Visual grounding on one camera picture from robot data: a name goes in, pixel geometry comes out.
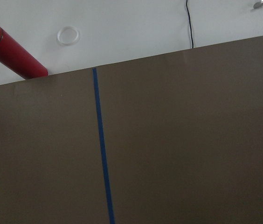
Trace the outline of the red bottle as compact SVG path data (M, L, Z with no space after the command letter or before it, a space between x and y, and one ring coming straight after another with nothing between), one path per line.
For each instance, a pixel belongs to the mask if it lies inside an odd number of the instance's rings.
M0 27L0 63L24 79L48 76L48 70Z

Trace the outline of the silver reacher grabber stick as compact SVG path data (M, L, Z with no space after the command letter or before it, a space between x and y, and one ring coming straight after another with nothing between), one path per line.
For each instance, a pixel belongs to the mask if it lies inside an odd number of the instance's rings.
M252 10L257 10L259 8L263 7L263 0L257 0L252 7Z

